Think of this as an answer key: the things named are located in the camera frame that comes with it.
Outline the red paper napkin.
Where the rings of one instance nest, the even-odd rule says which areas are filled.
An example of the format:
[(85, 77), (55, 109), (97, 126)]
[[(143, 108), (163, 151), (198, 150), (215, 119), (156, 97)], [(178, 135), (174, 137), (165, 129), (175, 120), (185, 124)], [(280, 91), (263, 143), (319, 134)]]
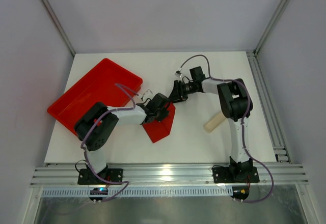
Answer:
[(161, 122), (154, 120), (149, 124), (143, 125), (143, 128), (147, 133), (147, 135), (149, 136), (152, 143), (156, 143), (159, 140), (170, 135), (173, 126), (176, 108), (173, 103), (170, 103), (170, 106), (167, 108), (167, 110), (169, 114)]

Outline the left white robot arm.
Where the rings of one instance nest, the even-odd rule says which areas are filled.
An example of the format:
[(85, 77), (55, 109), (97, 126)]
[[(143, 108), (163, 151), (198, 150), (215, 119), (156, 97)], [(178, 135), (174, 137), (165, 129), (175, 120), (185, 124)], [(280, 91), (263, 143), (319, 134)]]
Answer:
[(78, 174), (79, 185), (121, 184), (122, 175), (109, 169), (102, 147), (116, 126), (142, 125), (155, 143), (169, 135), (175, 108), (168, 97), (157, 93), (147, 102), (133, 103), (131, 107), (111, 107), (96, 102), (75, 124), (85, 157), (84, 169)]

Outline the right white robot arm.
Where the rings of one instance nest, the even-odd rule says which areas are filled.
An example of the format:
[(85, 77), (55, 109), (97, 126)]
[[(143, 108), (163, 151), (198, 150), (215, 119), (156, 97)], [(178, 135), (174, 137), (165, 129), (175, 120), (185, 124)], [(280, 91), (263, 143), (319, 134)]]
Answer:
[(246, 146), (249, 116), (253, 103), (242, 79), (206, 77), (201, 67), (190, 69), (191, 80), (175, 80), (169, 99), (184, 102), (189, 94), (210, 93), (219, 97), (222, 114), (228, 120), (231, 133), (231, 155), (228, 172), (234, 182), (244, 180), (253, 170), (253, 158)]

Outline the cream utensil case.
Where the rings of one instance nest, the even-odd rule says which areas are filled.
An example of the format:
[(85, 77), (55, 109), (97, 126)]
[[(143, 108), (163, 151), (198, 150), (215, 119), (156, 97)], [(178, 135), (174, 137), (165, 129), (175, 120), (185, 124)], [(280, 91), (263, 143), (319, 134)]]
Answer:
[(209, 119), (203, 126), (204, 130), (207, 133), (211, 133), (215, 130), (219, 125), (221, 125), (225, 121), (225, 116), (222, 112), (215, 114), (212, 118)]

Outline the red plastic tray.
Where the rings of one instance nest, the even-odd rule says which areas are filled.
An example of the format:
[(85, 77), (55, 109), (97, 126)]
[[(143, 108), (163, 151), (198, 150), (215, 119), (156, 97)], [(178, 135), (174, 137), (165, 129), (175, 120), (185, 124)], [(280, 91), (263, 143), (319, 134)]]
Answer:
[(47, 112), (70, 132), (76, 134), (75, 124), (96, 102), (122, 107), (130, 101), (127, 95), (115, 86), (117, 83), (137, 92), (143, 80), (105, 58), (57, 99)]

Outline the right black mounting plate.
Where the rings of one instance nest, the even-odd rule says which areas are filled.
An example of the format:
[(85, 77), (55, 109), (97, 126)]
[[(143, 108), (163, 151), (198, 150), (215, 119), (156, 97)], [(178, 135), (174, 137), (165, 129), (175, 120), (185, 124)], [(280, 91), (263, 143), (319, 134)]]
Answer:
[(260, 178), (256, 167), (249, 171), (235, 172), (230, 167), (214, 165), (212, 167), (214, 183), (259, 183)]

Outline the black mounting plate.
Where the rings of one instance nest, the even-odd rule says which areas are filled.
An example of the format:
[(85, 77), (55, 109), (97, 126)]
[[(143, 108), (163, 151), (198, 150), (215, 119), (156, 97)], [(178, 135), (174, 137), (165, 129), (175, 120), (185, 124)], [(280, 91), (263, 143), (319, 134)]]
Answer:
[[(98, 176), (104, 179), (105, 181), (121, 183), (123, 180), (123, 169), (106, 168), (100, 173), (98, 173)], [(79, 171), (77, 181), (78, 185), (99, 185), (105, 183), (106, 182), (103, 182), (98, 179), (88, 167)]]
[(214, 183), (259, 183), (260, 178), (256, 167), (249, 171), (235, 172), (230, 167), (214, 165), (212, 167)]

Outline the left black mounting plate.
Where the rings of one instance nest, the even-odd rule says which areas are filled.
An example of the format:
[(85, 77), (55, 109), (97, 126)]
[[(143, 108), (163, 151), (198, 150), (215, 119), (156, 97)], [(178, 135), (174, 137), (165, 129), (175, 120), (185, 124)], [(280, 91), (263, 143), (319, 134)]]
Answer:
[[(123, 169), (106, 168), (100, 173), (98, 173), (98, 176), (104, 179), (105, 181), (121, 183), (123, 180)], [(103, 182), (98, 179), (88, 167), (79, 171), (77, 181), (78, 185), (99, 185), (105, 183), (106, 182)]]

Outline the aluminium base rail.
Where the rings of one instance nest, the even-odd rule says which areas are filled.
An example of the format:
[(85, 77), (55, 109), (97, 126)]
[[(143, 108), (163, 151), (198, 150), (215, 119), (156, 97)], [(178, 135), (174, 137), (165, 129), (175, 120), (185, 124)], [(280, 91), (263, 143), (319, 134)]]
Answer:
[[(254, 165), (259, 185), (308, 184), (308, 176), (300, 164), (268, 163)], [(109, 164), (122, 169), (123, 180), (131, 187), (145, 186), (213, 186), (212, 164)], [(73, 163), (49, 164), (35, 169), (30, 187), (76, 187), (78, 172)]]

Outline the right aluminium side rail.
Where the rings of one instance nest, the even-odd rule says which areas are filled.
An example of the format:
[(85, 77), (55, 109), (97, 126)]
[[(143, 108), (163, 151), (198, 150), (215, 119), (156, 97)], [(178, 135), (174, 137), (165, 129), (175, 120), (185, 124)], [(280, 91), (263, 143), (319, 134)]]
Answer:
[(253, 79), (257, 88), (258, 96), (262, 106), (263, 114), (267, 124), (269, 136), (276, 156), (276, 161), (279, 163), (292, 164), (287, 146), (286, 139), (283, 135), (281, 125), (278, 121), (275, 108), (269, 94), (267, 84), (263, 77), (258, 59), (254, 51), (247, 51), (247, 58), (253, 75)]

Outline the right aluminium frame post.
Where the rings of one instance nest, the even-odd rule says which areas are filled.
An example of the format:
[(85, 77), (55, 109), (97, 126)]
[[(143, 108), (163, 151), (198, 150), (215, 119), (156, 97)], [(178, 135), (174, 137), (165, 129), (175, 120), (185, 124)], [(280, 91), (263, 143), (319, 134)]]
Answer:
[(267, 23), (259, 41), (258, 44), (256, 45), (256, 48), (254, 49), (253, 53), (255, 56), (259, 54), (259, 52), (262, 50), (263, 46), (267, 42), (269, 36), (271, 35), (272, 31), (276, 27), (277, 23), (281, 19), (283, 13), (285, 12), (288, 4), (290, 3), (291, 0), (280, 0), (269, 20)]

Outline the aluminium frame post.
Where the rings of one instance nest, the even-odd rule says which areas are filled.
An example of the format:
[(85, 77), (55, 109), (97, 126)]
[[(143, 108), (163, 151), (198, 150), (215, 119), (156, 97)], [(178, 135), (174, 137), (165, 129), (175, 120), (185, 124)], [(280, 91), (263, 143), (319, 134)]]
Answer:
[(40, 0), (43, 8), (45, 9), (50, 21), (53, 23), (55, 29), (57, 30), (60, 38), (62, 39), (63, 43), (65, 44), (65, 46), (67, 47), (67, 49), (69, 50), (70, 54), (75, 57), (76, 55), (76, 51), (73, 47), (73, 45), (71, 44), (64, 28), (62, 27), (55, 11), (53, 10), (49, 0)]
[(259, 52), (262, 50), (263, 46), (267, 42), (269, 36), (271, 35), (272, 31), (276, 27), (277, 23), (281, 19), (283, 13), (285, 12), (288, 4), (290, 3), (291, 0), (280, 0), (269, 20), (267, 23), (259, 41), (258, 44), (256, 45), (256, 48), (254, 49), (253, 53), (255, 56), (259, 54)]

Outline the left aluminium frame post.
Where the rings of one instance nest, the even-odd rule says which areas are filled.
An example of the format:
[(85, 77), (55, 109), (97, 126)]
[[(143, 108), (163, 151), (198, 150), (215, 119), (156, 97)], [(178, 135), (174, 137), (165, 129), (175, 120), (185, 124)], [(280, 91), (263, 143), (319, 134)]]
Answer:
[(65, 44), (65, 46), (67, 47), (67, 49), (69, 50), (70, 54), (75, 57), (76, 55), (76, 51), (73, 47), (73, 45), (71, 44), (64, 28), (62, 27), (55, 11), (53, 10), (49, 0), (40, 0), (43, 8), (45, 9), (50, 21), (53, 23), (55, 29), (57, 30), (60, 38), (62, 39), (63, 43)]

